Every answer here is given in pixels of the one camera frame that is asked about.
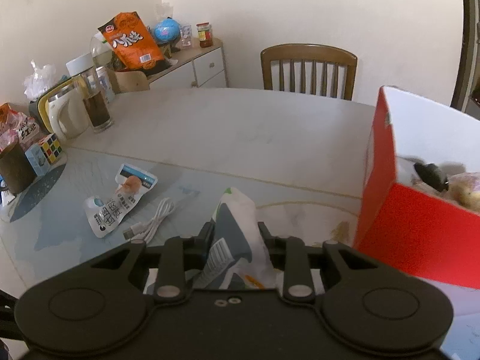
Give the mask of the white blue sachet packet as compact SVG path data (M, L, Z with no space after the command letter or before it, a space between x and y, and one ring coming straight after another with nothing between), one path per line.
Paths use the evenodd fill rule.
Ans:
M123 163L115 176L118 183L109 199L87 197L83 208L92 232L103 238L113 232L140 199L158 183L158 177L137 166Z

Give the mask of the pink white snack packet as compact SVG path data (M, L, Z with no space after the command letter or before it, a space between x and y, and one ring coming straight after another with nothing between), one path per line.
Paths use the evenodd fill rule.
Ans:
M479 173L465 172L451 176L449 193L464 208L479 212Z

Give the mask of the dark brown cup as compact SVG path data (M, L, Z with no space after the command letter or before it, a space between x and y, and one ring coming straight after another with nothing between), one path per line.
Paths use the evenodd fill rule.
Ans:
M0 174L6 184L1 191L9 190L14 195L21 194L37 177L18 142L1 152Z

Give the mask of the orange snack bag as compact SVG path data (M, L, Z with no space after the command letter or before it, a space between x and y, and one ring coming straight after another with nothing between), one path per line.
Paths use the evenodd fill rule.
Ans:
M161 49L136 11L117 14L98 31L127 69L154 71L166 66Z

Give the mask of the red white cardboard box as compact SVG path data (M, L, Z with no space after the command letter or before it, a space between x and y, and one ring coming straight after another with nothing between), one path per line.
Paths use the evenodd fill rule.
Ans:
M479 214L412 185L413 163L479 171L479 121L391 86L380 88L353 246L410 275L479 287Z

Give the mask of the red sauce jar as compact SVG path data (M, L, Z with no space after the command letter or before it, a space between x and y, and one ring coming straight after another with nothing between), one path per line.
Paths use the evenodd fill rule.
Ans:
M209 22L196 24L199 45L201 48L208 48L213 45L212 27Z

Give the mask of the white drawer cabinet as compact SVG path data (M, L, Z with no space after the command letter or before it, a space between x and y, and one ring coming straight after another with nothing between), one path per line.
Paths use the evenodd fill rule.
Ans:
M192 47L181 48L172 55L176 63L148 78L150 89L227 88L229 80L223 44L214 38L210 47L202 48L194 38Z

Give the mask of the white electric kettle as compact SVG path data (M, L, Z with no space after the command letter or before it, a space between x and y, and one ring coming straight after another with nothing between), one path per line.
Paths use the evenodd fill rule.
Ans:
M37 106L47 130L62 143L78 137L89 127L83 94L72 78L43 94Z

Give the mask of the glass jar with dark drink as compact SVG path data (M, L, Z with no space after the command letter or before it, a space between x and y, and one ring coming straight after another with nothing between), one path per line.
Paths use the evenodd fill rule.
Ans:
M95 133L113 125L107 101L98 79L91 53L83 54L66 63L68 73L83 95L83 104Z

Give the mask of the rubiks cube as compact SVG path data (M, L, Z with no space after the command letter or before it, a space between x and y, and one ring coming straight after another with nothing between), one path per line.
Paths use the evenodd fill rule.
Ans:
M61 147L58 137L54 133L44 136L37 142L37 144L41 148L41 151L50 165L59 160L63 148Z

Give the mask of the blue globe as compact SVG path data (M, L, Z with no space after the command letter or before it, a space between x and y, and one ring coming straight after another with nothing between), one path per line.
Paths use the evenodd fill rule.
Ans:
M180 34L180 24L171 17L163 19L154 27L154 39L159 43L174 41Z

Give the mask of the brown wooden chair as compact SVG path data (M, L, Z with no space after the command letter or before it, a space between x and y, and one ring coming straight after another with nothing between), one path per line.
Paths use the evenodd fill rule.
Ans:
M358 58L345 49L306 43L270 46L260 53L264 88L351 101Z

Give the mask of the white grey tissue pack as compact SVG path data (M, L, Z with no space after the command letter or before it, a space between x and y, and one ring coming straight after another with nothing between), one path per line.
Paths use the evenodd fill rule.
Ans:
M214 236L207 263L185 279L195 289L283 290L283 272L273 267L257 224L255 203L240 190L224 191L211 221Z

